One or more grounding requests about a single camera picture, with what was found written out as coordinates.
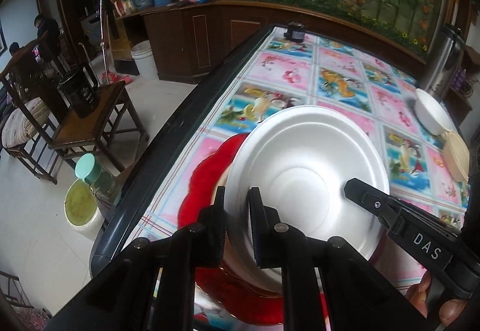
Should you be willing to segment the right hand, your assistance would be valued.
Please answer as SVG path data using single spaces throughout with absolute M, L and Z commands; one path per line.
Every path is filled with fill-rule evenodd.
M 422 316 L 424 317 L 427 317 L 428 315 L 426 299 L 427 293 L 429 293 L 431 287 L 431 282 L 431 274 L 426 272 L 423 275 L 422 280 L 418 284 L 412 285 L 405 295 L 405 298 L 408 299 L 408 301 L 410 301 L 411 304 L 416 307 L 416 310 L 418 310 L 419 313 L 422 313 Z M 445 302 L 439 310 L 441 324 L 447 327 L 453 323 L 465 309 L 467 303 L 467 301 L 460 299 L 452 299 Z

